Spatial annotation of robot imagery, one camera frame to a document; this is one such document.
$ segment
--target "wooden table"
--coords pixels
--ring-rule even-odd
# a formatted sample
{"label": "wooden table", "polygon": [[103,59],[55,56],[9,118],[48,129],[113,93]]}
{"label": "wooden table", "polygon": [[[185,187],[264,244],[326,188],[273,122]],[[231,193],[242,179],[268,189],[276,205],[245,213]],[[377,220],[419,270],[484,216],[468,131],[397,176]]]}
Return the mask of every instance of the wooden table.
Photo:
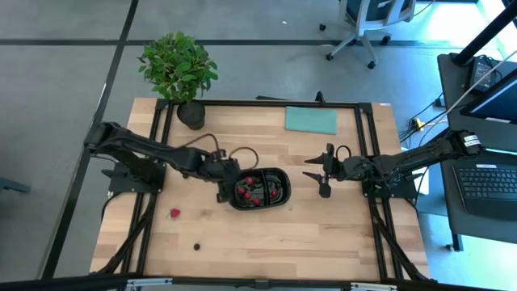
{"label": "wooden table", "polygon": [[[138,98],[128,128],[149,136],[156,99]],[[392,108],[373,105],[382,154],[400,152]],[[258,167],[280,167],[289,176],[291,199],[287,204],[258,211],[237,211],[216,202],[217,187],[198,179],[183,179],[167,169],[164,189],[158,196],[146,275],[224,278],[378,280],[372,224],[360,183],[336,182],[332,197],[322,199],[317,183],[302,171],[322,172],[322,166],[305,164],[323,152],[326,143],[347,145],[359,155],[354,111],[337,109],[338,135],[284,130],[285,108],[207,106],[206,123],[191,131],[179,122],[175,110],[168,144],[178,146],[203,133],[213,133],[228,152],[239,146],[254,148]],[[158,138],[165,117],[162,116]],[[372,153],[366,116],[363,118],[368,153]],[[212,139],[193,146],[214,150]],[[254,162],[246,151],[236,154],[242,168]],[[128,234],[135,195],[126,194],[107,207],[95,248],[91,271],[99,270],[113,256]],[[429,276],[418,219],[402,199],[392,199],[397,240],[420,272]],[[170,219],[170,209],[181,214]],[[193,249],[200,244],[200,250]],[[393,265],[389,246],[385,257],[389,275]],[[133,248],[130,270],[136,267],[139,242]]]}

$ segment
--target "light blue cloth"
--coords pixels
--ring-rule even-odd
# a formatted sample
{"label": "light blue cloth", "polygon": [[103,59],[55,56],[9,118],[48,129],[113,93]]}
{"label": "light blue cloth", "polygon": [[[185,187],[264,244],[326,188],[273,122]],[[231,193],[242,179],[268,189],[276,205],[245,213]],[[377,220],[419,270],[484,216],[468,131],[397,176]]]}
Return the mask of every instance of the light blue cloth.
{"label": "light blue cloth", "polygon": [[285,129],[338,134],[338,114],[335,110],[286,107]]}

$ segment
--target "computer screen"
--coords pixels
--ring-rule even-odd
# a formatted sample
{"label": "computer screen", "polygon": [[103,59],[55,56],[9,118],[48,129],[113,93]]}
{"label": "computer screen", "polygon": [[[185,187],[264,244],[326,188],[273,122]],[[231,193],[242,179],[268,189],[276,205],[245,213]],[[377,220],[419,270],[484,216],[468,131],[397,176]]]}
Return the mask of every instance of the computer screen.
{"label": "computer screen", "polygon": [[517,123],[517,70],[494,84],[463,113],[487,120]]}

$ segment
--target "potted plant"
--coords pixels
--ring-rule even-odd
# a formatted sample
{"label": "potted plant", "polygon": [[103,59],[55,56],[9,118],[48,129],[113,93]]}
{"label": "potted plant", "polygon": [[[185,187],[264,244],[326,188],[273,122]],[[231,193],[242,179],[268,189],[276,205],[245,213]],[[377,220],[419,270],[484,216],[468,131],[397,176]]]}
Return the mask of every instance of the potted plant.
{"label": "potted plant", "polygon": [[144,63],[138,72],[143,72],[145,79],[154,84],[153,91],[179,103],[178,118],[189,129],[201,129],[204,105],[194,98],[198,90],[201,90],[201,96],[210,90],[211,79],[218,79],[211,71],[217,70],[217,65],[208,58],[203,45],[196,44],[193,37],[182,32],[176,33],[175,38],[170,33],[146,45],[138,60]]}

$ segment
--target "black flower pot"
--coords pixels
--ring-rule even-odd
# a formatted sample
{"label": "black flower pot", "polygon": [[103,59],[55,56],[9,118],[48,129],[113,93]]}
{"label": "black flower pot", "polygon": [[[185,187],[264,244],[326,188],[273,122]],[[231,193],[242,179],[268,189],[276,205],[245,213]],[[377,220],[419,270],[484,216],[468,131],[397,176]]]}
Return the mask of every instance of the black flower pot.
{"label": "black flower pot", "polygon": [[204,126],[204,105],[197,100],[192,100],[189,103],[181,103],[178,106],[178,118],[189,129],[198,130]]}

